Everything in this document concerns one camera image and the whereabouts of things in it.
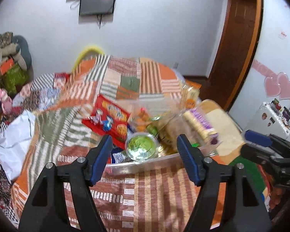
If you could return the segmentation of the brown biscuit roll white label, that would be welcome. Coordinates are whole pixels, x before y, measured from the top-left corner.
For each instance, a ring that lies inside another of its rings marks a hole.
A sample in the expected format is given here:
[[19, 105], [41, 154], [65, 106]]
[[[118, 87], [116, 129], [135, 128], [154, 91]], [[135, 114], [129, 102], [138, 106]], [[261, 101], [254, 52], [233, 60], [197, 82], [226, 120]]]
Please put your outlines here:
[[158, 135], [162, 144], [172, 148], [172, 150], [178, 152], [177, 149], [177, 137], [181, 134], [187, 136], [188, 139], [193, 137], [192, 130], [180, 117], [173, 117], [171, 119], [161, 119], [157, 125]]

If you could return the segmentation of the green seaweed snack packet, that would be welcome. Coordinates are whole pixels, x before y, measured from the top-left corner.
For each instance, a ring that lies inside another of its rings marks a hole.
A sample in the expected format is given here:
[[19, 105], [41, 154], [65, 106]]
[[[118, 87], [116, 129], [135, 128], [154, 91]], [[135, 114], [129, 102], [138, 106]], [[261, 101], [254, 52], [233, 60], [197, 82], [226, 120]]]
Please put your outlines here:
[[155, 117], [150, 117], [148, 124], [146, 125], [146, 131], [153, 135], [154, 137], [157, 137], [159, 134], [158, 131], [158, 122], [161, 119], [161, 116], [155, 116]]

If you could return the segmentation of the green jelly cup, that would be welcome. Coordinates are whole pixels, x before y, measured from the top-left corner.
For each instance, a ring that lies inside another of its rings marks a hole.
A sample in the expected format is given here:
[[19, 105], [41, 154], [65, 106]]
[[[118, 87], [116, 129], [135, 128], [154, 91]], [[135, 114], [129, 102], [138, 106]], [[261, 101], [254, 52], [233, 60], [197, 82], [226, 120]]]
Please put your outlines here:
[[125, 143], [127, 156], [137, 162], [144, 162], [158, 156], [159, 141], [147, 132], [135, 132], [130, 135]]

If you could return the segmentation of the brown wooden door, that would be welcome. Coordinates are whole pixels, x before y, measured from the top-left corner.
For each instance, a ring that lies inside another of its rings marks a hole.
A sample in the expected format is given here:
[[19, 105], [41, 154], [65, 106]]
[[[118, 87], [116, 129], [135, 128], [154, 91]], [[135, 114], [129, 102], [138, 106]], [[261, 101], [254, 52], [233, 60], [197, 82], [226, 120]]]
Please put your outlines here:
[[185, 75], [200, 83], [201, 99], [229, 111], [241, 90], [256, 52], [262, 19], [262, 0], [227, 0], [217, 53], [208, 77]]

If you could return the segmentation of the purple-end rice roll pack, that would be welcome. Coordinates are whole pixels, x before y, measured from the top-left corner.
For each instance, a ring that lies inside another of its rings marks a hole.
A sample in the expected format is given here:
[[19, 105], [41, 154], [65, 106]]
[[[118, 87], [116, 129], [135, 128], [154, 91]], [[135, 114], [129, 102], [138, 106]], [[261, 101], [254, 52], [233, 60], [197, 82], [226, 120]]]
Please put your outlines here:
[[188, 109], [182, 115], [205, 143], [218, 144], [218, 132], [197, 108]]

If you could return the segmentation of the green patterned box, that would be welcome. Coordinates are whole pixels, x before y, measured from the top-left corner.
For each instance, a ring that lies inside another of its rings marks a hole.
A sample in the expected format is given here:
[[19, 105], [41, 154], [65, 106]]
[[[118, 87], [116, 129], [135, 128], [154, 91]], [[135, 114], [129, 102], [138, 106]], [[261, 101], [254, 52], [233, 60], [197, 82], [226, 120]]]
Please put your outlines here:
[[22, 70], [18, 64], [14, 64], [2, 77], [3, 88], [10, 97], [18, 94], [28, 81], [28, 71]]

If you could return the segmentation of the orange shoe box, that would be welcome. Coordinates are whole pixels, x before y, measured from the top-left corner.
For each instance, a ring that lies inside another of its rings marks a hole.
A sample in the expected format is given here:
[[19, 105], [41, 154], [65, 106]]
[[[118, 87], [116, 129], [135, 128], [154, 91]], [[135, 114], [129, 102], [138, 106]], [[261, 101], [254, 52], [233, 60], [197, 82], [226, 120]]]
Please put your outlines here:
[[14, 60], [12, 58], [4, 58], [0, 63], [0, 77], [3, 76], [13, 65]]

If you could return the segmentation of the yellow hoop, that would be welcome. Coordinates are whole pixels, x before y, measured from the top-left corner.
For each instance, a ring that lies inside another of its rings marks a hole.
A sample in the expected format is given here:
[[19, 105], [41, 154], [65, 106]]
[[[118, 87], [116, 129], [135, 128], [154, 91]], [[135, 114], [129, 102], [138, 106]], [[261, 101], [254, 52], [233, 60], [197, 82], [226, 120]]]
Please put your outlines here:
[[74, 65], [72, 67], [72, 72], [75, 71], [75, 69], [77, 68], [77, 66], [81, 63], [81, 61], [86, 58], [89, 57], [90, 55], [103, 55], [105, 52], [103, 51], [102, 48], [95, 46], [95, 45], [89, 45], [86, 46], [78, 55], [78, 57], [76, 58], [76, 61], [74, 62]]

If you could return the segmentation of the orange-label rice cracker pack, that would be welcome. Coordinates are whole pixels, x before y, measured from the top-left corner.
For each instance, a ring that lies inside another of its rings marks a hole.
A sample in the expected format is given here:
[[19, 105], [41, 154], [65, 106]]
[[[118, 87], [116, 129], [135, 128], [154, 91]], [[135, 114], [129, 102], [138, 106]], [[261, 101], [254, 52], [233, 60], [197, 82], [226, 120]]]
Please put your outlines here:
[[182, 98], [180, 103], [181, 109], [192, 109], [197, 105], [199, 98], [199, 88], [184, 84], [182, 90]]

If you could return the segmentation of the red snack bag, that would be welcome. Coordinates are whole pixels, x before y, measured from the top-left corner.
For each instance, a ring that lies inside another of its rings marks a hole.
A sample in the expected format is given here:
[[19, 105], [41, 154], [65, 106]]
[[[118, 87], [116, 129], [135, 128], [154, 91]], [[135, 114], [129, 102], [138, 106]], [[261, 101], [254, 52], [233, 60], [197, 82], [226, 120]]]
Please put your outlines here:
[[129, 117], [128, 111], [99, 95], [91, 115], [82, 123], [100, 136], [110, 135], [116, 147], [125, 149]]

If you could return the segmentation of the white plastic bag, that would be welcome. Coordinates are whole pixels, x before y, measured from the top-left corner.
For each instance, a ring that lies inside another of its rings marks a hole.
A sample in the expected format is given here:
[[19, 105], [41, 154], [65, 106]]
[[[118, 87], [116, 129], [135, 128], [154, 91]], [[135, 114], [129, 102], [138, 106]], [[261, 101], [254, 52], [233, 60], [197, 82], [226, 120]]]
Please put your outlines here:
[[0, 164], [9, 182], [21, 173], [35, 130], [35, 115], [23, 111], [0, 132]]

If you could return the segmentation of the clear bag fried snacks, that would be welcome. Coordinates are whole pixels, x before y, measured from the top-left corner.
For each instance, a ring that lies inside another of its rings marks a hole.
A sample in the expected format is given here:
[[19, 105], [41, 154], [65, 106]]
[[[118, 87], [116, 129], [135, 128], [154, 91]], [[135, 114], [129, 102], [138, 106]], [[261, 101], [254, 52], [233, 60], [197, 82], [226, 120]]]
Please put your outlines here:
[[133, 114], [129, 119], [129, 126], [133, 132], [147, 132], [146, 125], [148, 124], [149, 118], [153, 117], [146, 108], [141, 107]]

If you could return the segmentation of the patchwork striped quilt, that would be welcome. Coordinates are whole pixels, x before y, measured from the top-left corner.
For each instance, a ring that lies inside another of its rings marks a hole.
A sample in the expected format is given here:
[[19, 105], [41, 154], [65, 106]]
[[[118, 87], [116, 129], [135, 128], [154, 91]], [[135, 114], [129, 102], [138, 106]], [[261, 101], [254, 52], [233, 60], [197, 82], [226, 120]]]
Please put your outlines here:
[[[74, 72], [41, 75], [12, 100], [0, 134], [24, 111], [35, 116], [35, 131], [15, 182], [0, 170], [0, 208], [18, 227], [29, 192], [48, 162], [65, 165], [84, 156], [108, 134], [125, 147], [135, 113], [145, 117], [170, 112], [180, 104], [184, 83], [169, 67], [149, 59], [98, 55]], [[91, 188], [108, 231], [182, 231], [197, 188], [179, 166], [102, 177]]]

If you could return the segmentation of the white appliance with magnets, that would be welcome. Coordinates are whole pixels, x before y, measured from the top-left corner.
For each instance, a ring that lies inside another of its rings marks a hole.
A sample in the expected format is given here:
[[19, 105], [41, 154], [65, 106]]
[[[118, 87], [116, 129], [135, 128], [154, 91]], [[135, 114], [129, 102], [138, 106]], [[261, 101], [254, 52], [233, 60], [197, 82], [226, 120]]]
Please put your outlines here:
[[263, 102], [242, 131], [242, 135], [249, 130], [287, 139], [290, 136], [290, 122], [283, 116], [282, 111], [273, 107], [272, 103]]

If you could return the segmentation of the blue white snack bag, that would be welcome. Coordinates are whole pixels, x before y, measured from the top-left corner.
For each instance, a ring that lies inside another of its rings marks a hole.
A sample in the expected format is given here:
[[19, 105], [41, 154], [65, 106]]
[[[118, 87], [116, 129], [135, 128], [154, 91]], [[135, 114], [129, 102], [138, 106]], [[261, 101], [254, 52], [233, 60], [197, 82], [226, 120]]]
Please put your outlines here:
[[113, 147], [111, 154], [111, 163], [117, 164], [117, 163], [125, 163], [131, 161], [130, 158], [127, 156], [126, 151], [122, 150], [119, 147]]

